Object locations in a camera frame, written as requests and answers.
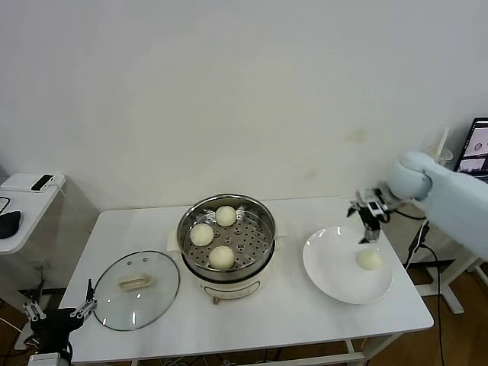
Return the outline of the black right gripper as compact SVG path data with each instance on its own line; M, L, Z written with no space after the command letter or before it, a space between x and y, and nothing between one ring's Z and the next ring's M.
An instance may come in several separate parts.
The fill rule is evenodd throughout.
M361 217L365 210L368 209L371 213L389 213L395 210L395 200L381 188L365 188L361 191L361 196L356 196L354 200L350 201L347 217L358 213ZM378 241L380 236L380 221L376 217L361 218L364 226L364 235L360 240L360 244L374 243Z

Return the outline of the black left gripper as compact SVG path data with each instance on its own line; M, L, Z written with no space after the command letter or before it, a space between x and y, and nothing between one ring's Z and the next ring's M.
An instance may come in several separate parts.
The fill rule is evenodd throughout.
M96 308L95 289L92 280L88 279L85 301L76 309L63 308L43 311L40 300L43 293L41 281L35 289L29 292L27 301L23 304L24 313L32 319L30 326L39 338L40 344L67 344L71 332L83 325L83 318Z

